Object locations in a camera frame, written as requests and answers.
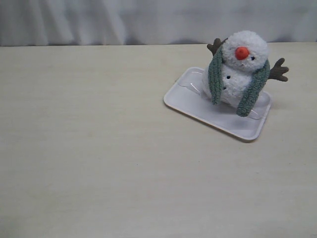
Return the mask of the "green knitted scarf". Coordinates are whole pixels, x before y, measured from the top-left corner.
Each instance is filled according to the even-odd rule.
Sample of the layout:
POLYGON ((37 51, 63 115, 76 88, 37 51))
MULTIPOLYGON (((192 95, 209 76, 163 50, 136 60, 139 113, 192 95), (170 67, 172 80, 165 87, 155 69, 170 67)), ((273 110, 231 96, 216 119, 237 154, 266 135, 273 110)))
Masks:
MULTIPOLYGON (((203 90, 214 105, 218 105, 221 102, 220 97, 223 88, 223 81, 220 76, 220 63, 220 57, 212 59, 206 68, 202 79, 203 90)), ((269 74, 270 64, 267 59, 264 67, 256 71, 252 77, 251 83, 243 91, 243 96, 236 105, 236 114, 238 116, 247 117, 251 113, 269 78, 269 74)))

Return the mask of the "white curtain backdrop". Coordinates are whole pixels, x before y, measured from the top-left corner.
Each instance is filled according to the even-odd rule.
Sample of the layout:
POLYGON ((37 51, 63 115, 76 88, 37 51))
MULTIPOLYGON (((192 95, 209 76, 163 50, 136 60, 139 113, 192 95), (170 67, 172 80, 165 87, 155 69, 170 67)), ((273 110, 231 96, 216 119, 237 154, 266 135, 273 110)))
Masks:
POLYGON ((314 0, 3 0, 2 46, 200 44, 252 30, 314 42, 314 0))

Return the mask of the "white plastic tray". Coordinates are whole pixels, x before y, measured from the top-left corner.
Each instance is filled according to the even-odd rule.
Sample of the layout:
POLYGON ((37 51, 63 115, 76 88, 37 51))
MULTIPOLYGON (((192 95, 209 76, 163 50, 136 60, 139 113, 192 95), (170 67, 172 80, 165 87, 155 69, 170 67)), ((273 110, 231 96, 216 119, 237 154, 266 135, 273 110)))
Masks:
POLYGON ((232 106, 226 103, 215 106, 206 98, 202 91, 203 72, 199 67, 188 68, 164 95, 165 105, 239 140, 256 140, 272 105, 270 94, 261 92, 251 113, 239 117, 232 106))

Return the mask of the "white plush snowman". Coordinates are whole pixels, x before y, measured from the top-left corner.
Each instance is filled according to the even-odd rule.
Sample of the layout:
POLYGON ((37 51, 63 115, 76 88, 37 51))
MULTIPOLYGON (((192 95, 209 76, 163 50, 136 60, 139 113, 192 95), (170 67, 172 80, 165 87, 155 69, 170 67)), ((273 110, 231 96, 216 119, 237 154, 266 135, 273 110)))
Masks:
POLYGON ((257 33, 244 30, 232 34, 223 41, 216 38, 212 44, 207 44, 207 48, 214 60, 221 58, 219 65, 223 88, 220 100, 237 105, 253 75, 264 67, 268 59, 266 41, 257 33))

